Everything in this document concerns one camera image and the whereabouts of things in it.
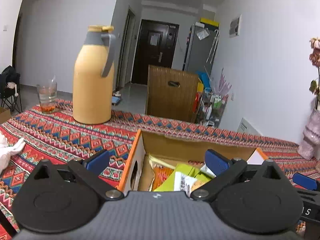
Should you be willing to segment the white snack packet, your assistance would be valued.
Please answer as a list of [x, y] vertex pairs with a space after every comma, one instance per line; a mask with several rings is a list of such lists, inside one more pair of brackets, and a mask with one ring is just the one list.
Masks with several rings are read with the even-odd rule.
[[206, 176], [210, 177], [210, 178], [215, 178], [216, 175], [207, 167], [206, 164], [204, 164], [201, 168], [200, 171], [202, 173], [204, 173]]

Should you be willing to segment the dried pink roses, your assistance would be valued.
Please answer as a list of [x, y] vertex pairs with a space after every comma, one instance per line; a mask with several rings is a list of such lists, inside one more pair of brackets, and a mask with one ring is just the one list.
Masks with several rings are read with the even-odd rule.
[[319, 111], [319, 68], [320, 68], [320, 41], [319, 37], [313, 37], [310, 39], [310, 46], [312, 53], [309, 55], [309, 60], [312, 65], [317, 68], [317, 79], [312, 80], [310, 83], [310, 92], [316, 96], [315, 109]]

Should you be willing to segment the small orange cracker packet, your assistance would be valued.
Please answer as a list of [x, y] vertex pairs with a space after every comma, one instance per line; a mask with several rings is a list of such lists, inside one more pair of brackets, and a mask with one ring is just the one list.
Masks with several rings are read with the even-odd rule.
[[197, 180], [195, 181], [192, 186], [191, 186], [191, 192], [197, 190], [198, 188], [200, 188], [201, 186], [203, 186], [206, 182], [205, 181], [201, 181], [201, 180]]

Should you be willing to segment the red gift bag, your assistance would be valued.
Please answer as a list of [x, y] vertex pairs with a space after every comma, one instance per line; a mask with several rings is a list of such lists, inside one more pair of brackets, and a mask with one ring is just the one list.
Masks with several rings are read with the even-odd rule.
[[200, 93], [200, 92], [197, 92], [195, 95], [195, 100], [194, 100], [193, 108], [192, 108], [193, 113], [197, 113], [197, 111], [199, 109], [201, 95], [202, 95], [202, 93]]

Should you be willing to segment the yellow thermos jug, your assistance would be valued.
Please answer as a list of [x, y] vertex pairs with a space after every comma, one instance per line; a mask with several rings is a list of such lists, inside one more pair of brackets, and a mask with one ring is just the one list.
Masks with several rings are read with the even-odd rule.
[[73, 118], [82, 124], [102, 124], [111, 118], [114, 27], [90, 25], [74, 65]]

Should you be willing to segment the grey refrigerator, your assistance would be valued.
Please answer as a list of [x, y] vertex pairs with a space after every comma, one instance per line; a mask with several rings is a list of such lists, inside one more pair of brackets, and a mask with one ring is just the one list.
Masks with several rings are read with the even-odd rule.
[[189, 31], [182, 70], [192, 73], [205, 72], [210, 75], [218, 40], [217, 22], [195, 22]]

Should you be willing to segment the black folding chair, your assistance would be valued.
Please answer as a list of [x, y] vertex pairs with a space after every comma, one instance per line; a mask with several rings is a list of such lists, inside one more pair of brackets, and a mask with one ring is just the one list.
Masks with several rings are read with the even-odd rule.
[[21, 113], [20, 73], [12, 66], [1, 72], [1, 107], [7, 106], [11, 112]]

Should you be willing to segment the lime green snack packet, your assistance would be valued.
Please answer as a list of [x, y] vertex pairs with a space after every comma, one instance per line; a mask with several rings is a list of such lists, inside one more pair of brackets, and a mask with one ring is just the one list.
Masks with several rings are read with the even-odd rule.
[[189, 196], [192, 193], [190, 191], [191, 186], [197, 180], [207, 183], [212, 178], [206, 176], [196, 167], [178, 164], [169, 178], [159, 188], [155, 189], [155, 192], [183, 191]]

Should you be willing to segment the glass cup with drink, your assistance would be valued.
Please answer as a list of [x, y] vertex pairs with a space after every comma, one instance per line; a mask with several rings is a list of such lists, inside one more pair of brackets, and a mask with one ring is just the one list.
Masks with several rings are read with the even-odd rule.
[[41, 81], [36, 85], [37, 96], [42, 113], [53, 113], [56, 111], [57, 81], [56, 76], [49, 80]]

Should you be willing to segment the pink ceramic vase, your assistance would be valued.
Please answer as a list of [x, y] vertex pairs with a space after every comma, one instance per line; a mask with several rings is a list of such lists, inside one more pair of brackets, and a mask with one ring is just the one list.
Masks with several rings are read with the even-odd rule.
[[310, 114], [297, 151], [306, 160], [313, 157], [319, 160], [319, 111], [316, 109]]

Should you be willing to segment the large orange snack bag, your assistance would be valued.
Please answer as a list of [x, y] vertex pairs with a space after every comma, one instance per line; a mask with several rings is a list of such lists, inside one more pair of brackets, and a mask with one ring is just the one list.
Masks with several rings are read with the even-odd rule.
[[175, 166], [166, 163], [152, 155], [148, 155], [149, 165], [153, 171], [153, 179], [149, 186], [149, 191], [159, 188], [173, 173]]

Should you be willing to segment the patterned red tablecloth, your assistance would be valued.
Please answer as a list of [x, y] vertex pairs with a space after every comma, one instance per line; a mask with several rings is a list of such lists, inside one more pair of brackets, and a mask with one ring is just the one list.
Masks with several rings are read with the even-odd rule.
[[[268, 159], [245, 160], [246, 171], [213, 201], [149, 189], [103, 200], [76, 182], [68, 162], [108, 150], [109, 165], [99, 178], [117, 189], [139, 129], [255, 146]], [[10, 118], [1, 132], [11, 144], [26, 143], [1, 175], [1, 219], [13, 239], [304, 239], [303, 201], [292, 176], [300, 171], [310, 178], [315, 163], [304, 161], [295, 143], [121, 111], [108, 122], [85, 125], [63, 100], [55, 113], [35, 106]]]

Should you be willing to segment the dark entrance door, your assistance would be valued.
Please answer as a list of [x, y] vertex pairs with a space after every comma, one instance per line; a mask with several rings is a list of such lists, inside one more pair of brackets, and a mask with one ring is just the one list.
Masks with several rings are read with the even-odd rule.
[[178, 24], [141, 21], [131, 76], [132, 83], [146, 85], [150, 65], [172, 67], [178, 30]]

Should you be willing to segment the red cardboard snack box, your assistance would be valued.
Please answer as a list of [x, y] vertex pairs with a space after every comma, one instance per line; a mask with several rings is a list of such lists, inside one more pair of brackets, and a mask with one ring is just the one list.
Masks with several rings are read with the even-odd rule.
[[240, 157], [250, 164], [262, 164], [268, 159], [258, 147], [232, 146], [210, 141], [171, 137], [138, 130], [117, 189], [124, 194], [130, 190], [147, 191], [153, 180], [148, 155], [170, 165], [194, 163], [200, 167], [206, 150], [212, 149], [228, 159]]

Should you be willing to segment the white crumpled cloth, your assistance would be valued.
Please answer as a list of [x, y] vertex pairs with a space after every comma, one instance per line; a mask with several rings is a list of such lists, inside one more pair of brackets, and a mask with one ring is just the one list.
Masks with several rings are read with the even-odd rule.
[[24, 138], [20, 138], [14, 146], [9, 146], [7, 138], [1, 133], [0, 144], [0, 173], [9, 165], [12, 156], [15, 156], [23, 151], [25, 147]]

